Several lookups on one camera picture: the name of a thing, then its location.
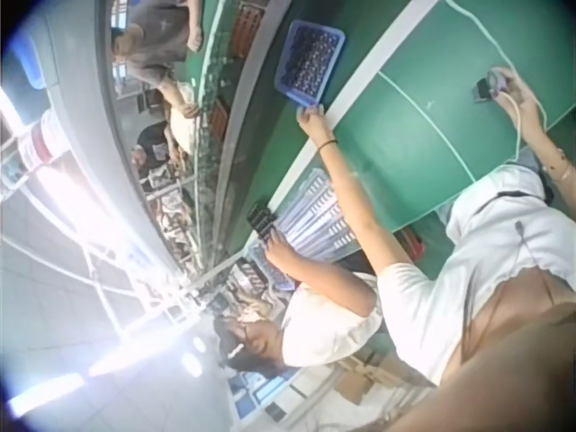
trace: green table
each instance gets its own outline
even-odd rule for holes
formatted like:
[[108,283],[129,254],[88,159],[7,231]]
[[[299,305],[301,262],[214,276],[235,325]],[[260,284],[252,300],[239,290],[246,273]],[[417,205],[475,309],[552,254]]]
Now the green table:
[[[340,9],[324,23],[341,28],[348,42],[324,98],[327,104],[406,2],[330,3]],[[574,23],[562,2],[458,3],[480,18],[511,57],[540,97],[548,124],[562,118],[573,107],[575,95]],[[338,124],[340,147],[388,228],[397,230],[420,219],[514,155],[516,133],[501,109],[472,100],[476,81],[490,66],[503,64],[480,30],[441,1]],[[277,100],[270,76],[263,75],[258,85],[263,94],[260,103]],[[255,200],[272,195],[302,148],[305,137],[294,111],[283,101],[272,130],[260,135],[265,138],[264,144],[259,143],[263,154],[242,197],[242,208],[235,213],[239,217],[229,239],[230,251],[241,248],[248,238],[242,216]],[[260,112],[248,111],[251,114],[256,117],[248,122],[262,125],[266,120],[262,106]],[[248,126],[243,131],[252,139],[257,133],[258,128]],[[314,159],[295,185],[319,164]]]

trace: sleeve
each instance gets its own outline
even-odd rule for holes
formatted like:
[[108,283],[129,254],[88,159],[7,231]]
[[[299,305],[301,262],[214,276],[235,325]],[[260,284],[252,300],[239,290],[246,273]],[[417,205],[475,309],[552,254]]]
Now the sleeve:
[[407,361],[426,333],[434,283],[415,265],[398,263],[378,276],[382,314],[399,356]]
[[156,88],[166,77],[168,69],[162,65],[140,66],[129,64],[128,73]]

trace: black hair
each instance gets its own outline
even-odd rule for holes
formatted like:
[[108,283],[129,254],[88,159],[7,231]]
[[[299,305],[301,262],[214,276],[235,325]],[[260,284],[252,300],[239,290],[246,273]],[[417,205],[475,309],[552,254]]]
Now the black hair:
[[112,52],[114,52],[114,42],[116,41],[116,38],[119,38],[124,34],[124,30],[119,27],[112,27],[110,31],[112,33],[110,48],[112,48]]
[[242,341],[226,326],[223,319],[214,321],[214,330],[220,338],[222,362],[238,372],[254,372],[271,380],[283,371],[272,361],[250,353]]

